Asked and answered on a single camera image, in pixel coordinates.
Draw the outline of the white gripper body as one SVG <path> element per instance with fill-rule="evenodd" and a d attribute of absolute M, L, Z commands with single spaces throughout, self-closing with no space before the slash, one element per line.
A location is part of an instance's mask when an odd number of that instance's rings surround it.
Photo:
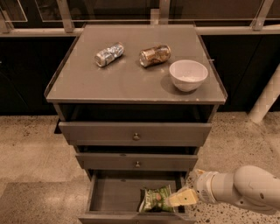
<path fill-rule="evenodd" d="M 198 194 L 199 199 L 207 204 L 217 203 L 212 190 L 212 180 L 215 174 L 217 174 L 217 171 L 206 171 L 197 176 L 194 181 L 195 192 Z"/>

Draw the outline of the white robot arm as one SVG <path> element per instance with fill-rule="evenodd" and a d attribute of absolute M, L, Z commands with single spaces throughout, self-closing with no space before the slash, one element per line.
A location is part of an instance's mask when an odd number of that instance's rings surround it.
<path fill-rule="evenodd" d="M 280 178 L 253 165 L 234 172 L 196 170 L 193 189 L 187 186 L 171 194 L 165 202 L 169 207 L 193 205 L 201 200 L 207 204 L 228 203 L 260 214 L 280 210 Z"/>

